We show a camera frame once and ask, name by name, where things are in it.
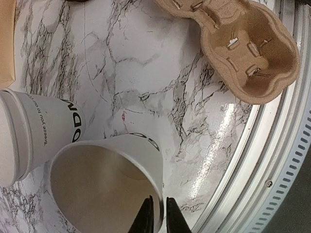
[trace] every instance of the brown cardboard box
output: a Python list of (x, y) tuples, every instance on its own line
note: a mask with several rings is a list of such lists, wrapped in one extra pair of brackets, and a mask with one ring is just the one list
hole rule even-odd
[(296, 43), (262, 4), (248, 0), (155, 1), (176, 17), (197, 21), (204, 54), (239, 99), (268, 103), (298, 77)]
[(14, 16), (16, 0), (0, 0), (0, 88), (15, 81)]

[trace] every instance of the white paper cup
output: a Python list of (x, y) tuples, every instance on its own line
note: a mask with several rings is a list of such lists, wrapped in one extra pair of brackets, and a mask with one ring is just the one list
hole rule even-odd
[(85, 132), (82, 111), (66, 100), (0, 91), (0, 186), (11, 186)]
[(82, 233), (127, 233), (145, 198), (154, 198), (155, 233), (163, 222), (163, 158), (143, 134), (77, 142), (53, 161), (50, 192)]

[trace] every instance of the red mark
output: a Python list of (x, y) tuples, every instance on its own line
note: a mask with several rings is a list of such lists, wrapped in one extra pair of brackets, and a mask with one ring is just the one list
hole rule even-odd
[(126, 112), (123, 112), (123, 113), (122, 113), (122, 120), (123, 120), (123, 121), (125, 121), (125, 114), (126, 114)]

